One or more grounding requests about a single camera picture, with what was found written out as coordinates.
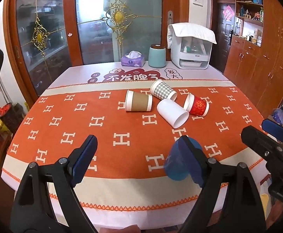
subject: screw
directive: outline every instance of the screw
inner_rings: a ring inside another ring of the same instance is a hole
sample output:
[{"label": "screw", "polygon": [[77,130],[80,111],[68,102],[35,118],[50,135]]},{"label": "screw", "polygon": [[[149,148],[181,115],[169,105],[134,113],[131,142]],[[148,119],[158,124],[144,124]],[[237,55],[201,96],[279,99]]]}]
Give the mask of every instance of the screw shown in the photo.
[{"label": "screw", "polygon": [[60,158],[60,159],[58,160],[58,162],[59,162],[60,164],[64,164],[64,163],[67,162],[67,159],[66,159],[66,158]]},{"label": "screw", "polygon": [[247,165],[246,165],[244,162],[239,163],[239,166],[240,166],[241,168],[246,168],[246,167],[247,167]]},{"label": "screw", "polygon": [[209,158],[207,160],[210,164],[215,164],[217,162],[217,160],[215,158]]},{"label": "screw", "polygon": [[36,166],[36,164],[37,164],[37,163],[35,163],[35,162],[31,162],[31,163],[29,164],[29,167],[30,167],[30,168],[34,168],[34,167]]}]

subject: checkered paper cup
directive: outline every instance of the checkered paper cup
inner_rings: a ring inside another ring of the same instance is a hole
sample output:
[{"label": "checkered paper cup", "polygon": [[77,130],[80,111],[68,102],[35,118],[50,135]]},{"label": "checkered paper cup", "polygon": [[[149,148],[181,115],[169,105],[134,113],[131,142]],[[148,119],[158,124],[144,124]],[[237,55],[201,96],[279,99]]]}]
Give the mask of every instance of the checkered paper cup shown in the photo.
[{"label": "checkered paper cup", "polygon": [[150,88],[150,94],[159,98],[160,100],[171,99],[174,101],[177,97],[176,91],[161,79],[156,80],[155,83],[152,84]]},{"label": "checkered paper cup", "polygon": [[160,101],[157,111],[174,129],[182,126],[189,117],[189,112],[171,99]]},{"label": "checkered paper cup", "polygon": [[189,93],[183,108],[192,115],[206,116],[209,110],[209,103],[200,97]]},{"label": "checkered paper cup", "polygon": [[151,111],[152,95],[128,90],[125,98],[126,111]]}]

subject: tissue box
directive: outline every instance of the tissue box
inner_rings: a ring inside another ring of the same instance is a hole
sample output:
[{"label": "tissue box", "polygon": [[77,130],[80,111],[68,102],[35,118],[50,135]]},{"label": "tissue box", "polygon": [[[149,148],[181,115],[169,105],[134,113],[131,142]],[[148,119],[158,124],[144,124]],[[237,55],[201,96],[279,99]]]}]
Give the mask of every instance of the tissue box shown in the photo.
[{"label": "tissue box", "polygon": [[131,59],[129,57],[127,57],[128,54],[125,54],[122,58],[121,58],[121,65],[122,66],[134,66],[134,67],[142,67],[145,63],[145,58],[143,55],[141,55],[141,57],[138,58],[134,58]]}]

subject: white appliance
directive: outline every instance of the white appliance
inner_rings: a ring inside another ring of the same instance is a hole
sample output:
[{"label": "white appliance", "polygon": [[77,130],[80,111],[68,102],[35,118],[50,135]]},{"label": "white appliance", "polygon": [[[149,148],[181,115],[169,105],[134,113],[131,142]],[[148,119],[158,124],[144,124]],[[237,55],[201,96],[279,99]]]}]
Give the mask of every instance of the white appliance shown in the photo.
[{"label": "white appliance", "polygon": [[206,69],[212,45],[217,44],[212,30],[194,23],[175,23],[167,29],[167,48],[172,62],[182,69]]}]

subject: glass door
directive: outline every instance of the glass door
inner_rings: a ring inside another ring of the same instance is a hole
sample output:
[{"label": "glass door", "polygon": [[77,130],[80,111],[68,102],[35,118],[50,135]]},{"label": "glass door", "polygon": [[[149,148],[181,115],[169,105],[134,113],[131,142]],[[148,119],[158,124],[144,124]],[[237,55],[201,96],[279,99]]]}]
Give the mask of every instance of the glass door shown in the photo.
[{"label": "glass door", "polygon": [[84,64],[120,61],[130,51],[148,60],[161,42],[162,0],[76,0]]},{"label": "glass door", "polygon": [[63,0],[16,0],[16,23],[25,66],[40,96],[71,66]]}]

